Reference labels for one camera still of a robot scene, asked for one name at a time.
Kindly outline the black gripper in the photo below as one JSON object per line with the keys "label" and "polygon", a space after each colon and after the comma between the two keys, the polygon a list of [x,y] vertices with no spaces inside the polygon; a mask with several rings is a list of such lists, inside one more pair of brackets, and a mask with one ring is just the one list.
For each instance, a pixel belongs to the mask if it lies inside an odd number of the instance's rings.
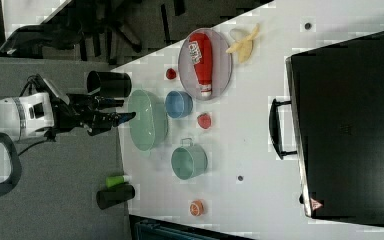
{"label": "black gripper", "polygon": [[54,126],[50,132],[54,135],[70,132],[76,127],[91,127],[94,120],[94,127],[99,129],[111,129],[120,124],[135,118],[136,113],[99,113],[95,115],[97,109],[116,108],[124,105],[123,100],[106,98],[85,94],[69,94],[69,103],[65,103],[62,98],[52,95],[50,97]]}

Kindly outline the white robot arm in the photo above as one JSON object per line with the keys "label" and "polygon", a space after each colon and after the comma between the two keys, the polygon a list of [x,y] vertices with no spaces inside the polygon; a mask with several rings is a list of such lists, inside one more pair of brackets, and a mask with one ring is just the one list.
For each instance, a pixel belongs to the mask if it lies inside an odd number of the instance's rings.
{"label": "white robot arm", "polygon": [[0,197],[21,179],[18,143],[33,138],[53,141],[75,128],[84,128],[91,136],[104,133],[135,118],[134,112],[104,111],[123,105],[122,100],[87,95],[76,103],[48,93],[0,99]]}

